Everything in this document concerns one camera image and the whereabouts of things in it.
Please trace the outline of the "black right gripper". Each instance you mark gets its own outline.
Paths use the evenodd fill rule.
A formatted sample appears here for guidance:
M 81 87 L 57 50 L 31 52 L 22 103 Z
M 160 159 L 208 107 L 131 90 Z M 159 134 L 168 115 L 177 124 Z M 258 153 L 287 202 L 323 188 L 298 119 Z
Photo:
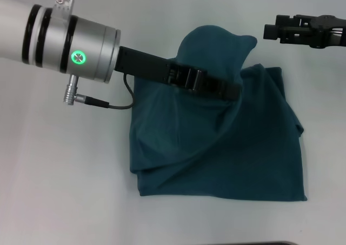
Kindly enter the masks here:
M 315 49 L 345 47 L 345 20 L 332 15 L 277 15 L 275 25 L 264 26 L 263 38 Z

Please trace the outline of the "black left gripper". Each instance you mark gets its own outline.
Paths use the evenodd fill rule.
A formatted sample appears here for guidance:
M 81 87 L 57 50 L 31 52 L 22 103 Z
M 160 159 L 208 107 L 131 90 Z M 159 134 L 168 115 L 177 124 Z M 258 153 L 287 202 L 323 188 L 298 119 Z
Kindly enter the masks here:
M 210 76 L 201 68 L 180 65 L 173 59 L 126 47 L 119 48 L 114 70 L 144 80 L 175 86 L 198 96 L 225 101 L 237 101 L 242 90 L 240 84 Z

